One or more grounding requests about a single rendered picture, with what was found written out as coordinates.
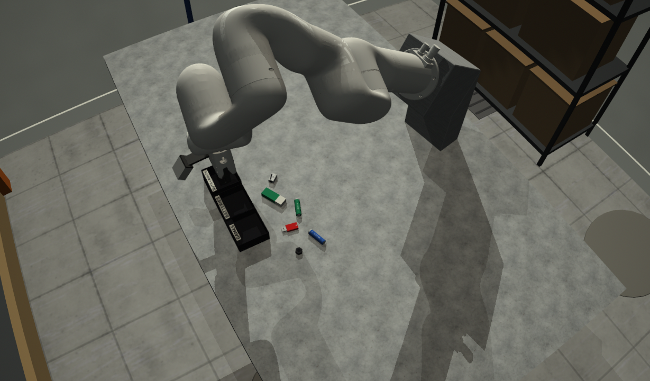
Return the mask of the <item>green aa battery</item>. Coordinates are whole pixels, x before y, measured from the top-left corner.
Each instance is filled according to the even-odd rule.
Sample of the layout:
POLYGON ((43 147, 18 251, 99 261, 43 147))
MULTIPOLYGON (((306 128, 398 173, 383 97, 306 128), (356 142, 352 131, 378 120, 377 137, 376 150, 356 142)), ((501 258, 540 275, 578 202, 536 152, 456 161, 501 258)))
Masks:
POLYGON ((300 199, 299 198, 294 198, 294 206, 295 206, 296 215, 300 216, 301 215, 301 208, 300 208, 300 199))

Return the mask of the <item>red usb stick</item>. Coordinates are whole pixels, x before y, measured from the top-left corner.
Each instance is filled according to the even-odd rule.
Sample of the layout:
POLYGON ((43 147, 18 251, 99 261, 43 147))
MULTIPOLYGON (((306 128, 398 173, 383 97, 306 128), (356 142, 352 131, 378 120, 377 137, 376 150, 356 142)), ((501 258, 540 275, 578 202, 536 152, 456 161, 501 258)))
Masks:
POLYGON ((283 232, 290 232, 290 231, 295 231, 298 230, 297 222, 291 223, 286 225, 285 227, 282 228, 283 232))

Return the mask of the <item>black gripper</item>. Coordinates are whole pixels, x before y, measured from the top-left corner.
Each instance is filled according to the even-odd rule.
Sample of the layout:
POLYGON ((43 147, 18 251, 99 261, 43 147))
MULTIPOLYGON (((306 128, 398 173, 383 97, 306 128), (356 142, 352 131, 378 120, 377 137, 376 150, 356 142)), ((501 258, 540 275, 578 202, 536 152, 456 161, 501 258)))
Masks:
POLYGON ((230 172, 232 174, 235 174, 237 172, 231 150, 223 150, 222 152, 219 151, 216 153, 210 153, 208 158, 216 171, 217 181, 220 183, 220 185, 222 186, 224 184, 230 183, 230 172))

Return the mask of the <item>blue aa battery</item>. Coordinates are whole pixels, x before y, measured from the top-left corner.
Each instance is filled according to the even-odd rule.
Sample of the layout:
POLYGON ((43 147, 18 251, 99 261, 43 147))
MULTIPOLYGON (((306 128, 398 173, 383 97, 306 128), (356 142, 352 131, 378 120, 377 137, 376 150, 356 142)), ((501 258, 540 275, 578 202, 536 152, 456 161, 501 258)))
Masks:
POLYGON ((311 237, 313 237, 315 240, 317 240, 318 242, 320 242, 320 244, 324 244, 325 241, 326 241, 326 240, 324 240, 320 235, 318 235, 317 232, 313 231, 312 229, 310 229, 310 231, 308 232, 308 234, 309 234, 311 237))

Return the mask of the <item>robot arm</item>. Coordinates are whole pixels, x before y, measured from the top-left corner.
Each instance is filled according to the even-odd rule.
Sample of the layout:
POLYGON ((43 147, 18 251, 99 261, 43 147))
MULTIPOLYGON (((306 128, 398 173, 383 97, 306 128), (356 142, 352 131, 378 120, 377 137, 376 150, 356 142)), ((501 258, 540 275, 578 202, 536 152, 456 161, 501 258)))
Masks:
POLYGON ((419 101, 433 93, 439 79, 437 45, 426 51, 424 42, 403 53, 356 37, 341 39, 266 4, 220 15, 213 46, 222 75, 194 63, 177 80, 192 152, 179 155, 172 167, 177 180, 186 180, 193 164, 210 153, 248 145, 252 129, 283 108, 287 91, 276 61, 305 76, 324 117, 353 124, 383 118, 391 107, 389 92, 419 101))

